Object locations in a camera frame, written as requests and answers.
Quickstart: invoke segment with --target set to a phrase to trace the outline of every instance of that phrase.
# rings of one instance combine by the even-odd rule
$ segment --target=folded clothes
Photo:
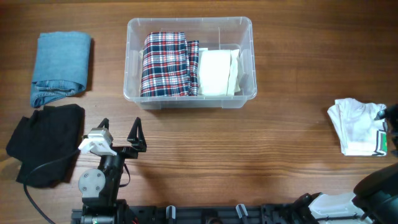
[[[191,78],[190,96],[198,95],[198,63],[199,63],[199,41],[188,41],[189,76]]]
[[[150,33],[144,42],[141,96],[196,95],[198,44],[187,42],[183,32]]]
[[[36,167],[77,150],[84,109],[78,105],[44,106],[30,118],[23,117],[7,144],[10,156],[22,162],[17,181],[23,183]],[[48,187],[63,180],[71,159],[47,165],[32,173],[27,185]]]
[[[199,56],[199,95],[233,96],[240,91],[237,50],[201,50]]]
[[[30,105],[40,107],[86,90],[91,37],[82,32],[40,34]]]

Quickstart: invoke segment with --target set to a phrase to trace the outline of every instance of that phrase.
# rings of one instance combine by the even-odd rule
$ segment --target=white robot part
[[[116,152],[111,149],[113,138],[106,128],[93,128],[87,138],[80,143],[79,149],[82,153],[93,153],[98,156],[116,156]]]
[[[352,202],[355,194],[353,192],[341,195],[319,195],[309,207],[315,219],[337,218],[337,217],[361,217],[364,212]],[[367,217],[361,221],[358,219],[347,220],[322,220],[321,224],[372,224],[373,221]]]

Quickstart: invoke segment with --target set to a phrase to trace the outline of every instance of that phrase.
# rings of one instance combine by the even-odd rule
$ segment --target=black cloth
[[[17,181],[39,165],[68,156],[77,150],[84,109],[78,105],[44,106],[30,118],[22,117],[7,145],[7,153],[22,162]],[[34,172],[27,185],[48,187],[62,181],[73,158],[45,166]]]

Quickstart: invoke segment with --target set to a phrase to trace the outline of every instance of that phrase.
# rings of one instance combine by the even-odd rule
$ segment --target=green tag
[[[380,133],[380,134],[381,134],[381,150],[387,152],[387,134],[386,133]]]

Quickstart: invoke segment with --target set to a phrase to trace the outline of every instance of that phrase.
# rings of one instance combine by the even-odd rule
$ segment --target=blue denim jeans
[[[40,107],[86,90],[91,37],[82,32],[40,34],[30,105]]]

